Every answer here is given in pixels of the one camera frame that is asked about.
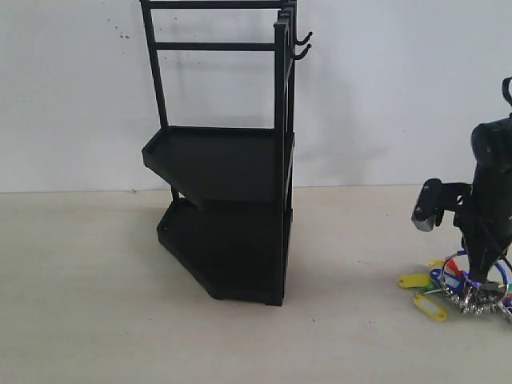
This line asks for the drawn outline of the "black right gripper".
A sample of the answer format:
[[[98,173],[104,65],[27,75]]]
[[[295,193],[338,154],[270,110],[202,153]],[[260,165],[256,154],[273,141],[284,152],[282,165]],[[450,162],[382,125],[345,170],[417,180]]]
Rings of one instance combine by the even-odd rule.
[[[496,252],[511,244],[511,117],[473,128],[470,146],[475,159],[470,204],[477,217],[463,235],[469,279],[486,283]]]

